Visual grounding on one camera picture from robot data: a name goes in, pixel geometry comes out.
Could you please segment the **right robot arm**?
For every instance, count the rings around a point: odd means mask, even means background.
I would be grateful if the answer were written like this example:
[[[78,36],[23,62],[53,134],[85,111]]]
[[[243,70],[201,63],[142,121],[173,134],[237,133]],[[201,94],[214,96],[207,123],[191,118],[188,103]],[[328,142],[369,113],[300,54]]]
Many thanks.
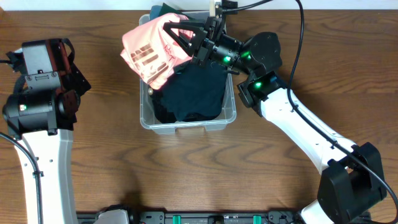
[[[244,42],[226,35],[220,19],[164,24],[164,31],[201,63],[209,59],[247,74],[238,85],[245,107],[276,125],[308,156],[320,173],[317,199],[303,208],[303,223],[371,223],[366,212],[387,195],[380,152],[357,145],[313,114],[277,74],[280,42],[273,32]]]

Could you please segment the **clear plastic storage bin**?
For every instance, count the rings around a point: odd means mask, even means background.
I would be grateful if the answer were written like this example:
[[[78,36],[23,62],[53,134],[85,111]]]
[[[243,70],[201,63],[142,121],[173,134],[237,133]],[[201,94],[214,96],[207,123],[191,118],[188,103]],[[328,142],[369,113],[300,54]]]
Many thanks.
[[[183,65],[160,90],[140,81],[140,123],[157,134],[199,126],[221,130],[235,119],[232,76],[216,62]]]

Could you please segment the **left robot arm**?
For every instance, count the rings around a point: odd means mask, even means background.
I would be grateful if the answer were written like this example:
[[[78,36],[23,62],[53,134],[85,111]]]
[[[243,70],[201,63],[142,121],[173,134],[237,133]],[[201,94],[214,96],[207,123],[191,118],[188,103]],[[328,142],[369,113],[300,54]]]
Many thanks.
[[[20,73],[2,108],[18,154],[28,223],[77,223],[71,174],[73,125],[91,85],[68,38],[24,42],[5,64]]]

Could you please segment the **black knit cardigan gold buttons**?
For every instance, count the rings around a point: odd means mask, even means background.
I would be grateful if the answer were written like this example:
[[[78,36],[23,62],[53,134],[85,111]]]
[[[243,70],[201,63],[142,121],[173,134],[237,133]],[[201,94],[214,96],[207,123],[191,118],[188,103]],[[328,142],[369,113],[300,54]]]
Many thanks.
[[[154,115],[156,119],[162,124],[174,123],[177,121],[173,112],[168,112],[164,106],[162,99],[163,94],[161,90],[155,90],[151,87],[148,89],[148,95],[152,100]]]

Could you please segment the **dark navy garment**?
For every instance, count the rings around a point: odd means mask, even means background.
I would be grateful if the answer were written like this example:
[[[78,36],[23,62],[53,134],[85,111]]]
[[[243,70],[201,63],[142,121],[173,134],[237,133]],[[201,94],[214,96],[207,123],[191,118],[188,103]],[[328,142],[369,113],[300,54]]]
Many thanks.
[[[177,121],[208,121],[220,115],[227,69],[208,61],[204,67],[188,64],[161,88],[162,102]]]

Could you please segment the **blue garment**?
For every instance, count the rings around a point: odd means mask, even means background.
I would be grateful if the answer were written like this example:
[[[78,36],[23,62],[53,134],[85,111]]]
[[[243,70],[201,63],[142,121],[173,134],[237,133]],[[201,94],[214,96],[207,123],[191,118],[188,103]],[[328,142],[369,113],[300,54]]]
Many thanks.
[[[155,5],[151,7],[150,13],[149,13],[149,20],[156,19],[159,17],[160,11],[162,9],[161,5]]]

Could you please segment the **pink printed shirt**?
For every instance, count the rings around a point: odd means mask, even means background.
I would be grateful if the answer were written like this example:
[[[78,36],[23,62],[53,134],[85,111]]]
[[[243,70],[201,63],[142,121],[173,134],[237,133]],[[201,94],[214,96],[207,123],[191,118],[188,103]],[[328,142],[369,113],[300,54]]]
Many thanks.
[[[164,31],[166,22],[181,22],[188,17],[167,13],[157,17],[122,36],[122,58],[151,88],[160,89],[175,73],[175,67],[189,60],[189,56],[171,36]]]

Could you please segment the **dark green cloth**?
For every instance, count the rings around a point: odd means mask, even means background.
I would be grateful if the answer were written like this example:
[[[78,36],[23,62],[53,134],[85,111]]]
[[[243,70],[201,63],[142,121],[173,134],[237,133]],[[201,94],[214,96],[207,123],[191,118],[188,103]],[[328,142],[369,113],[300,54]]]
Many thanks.
[[[167,5],[166,3],[163,3],[163,5],[161,6],[160,11],[159,11],[159,16],[163,16],[163,15],[168,14],[168,13],[174,13],[174,14],[178,14],[178,15],[183,15],[183,16],[186,16],[190,20],[193,19],[192,17],[190,17],[190,16],[188,16],[188,15],[186,15],[186,14],[184,14],[184,13],[182,13],[182,12],[180,12],[180,11],[174,9],[174,8],[172,8],[171,6]]]

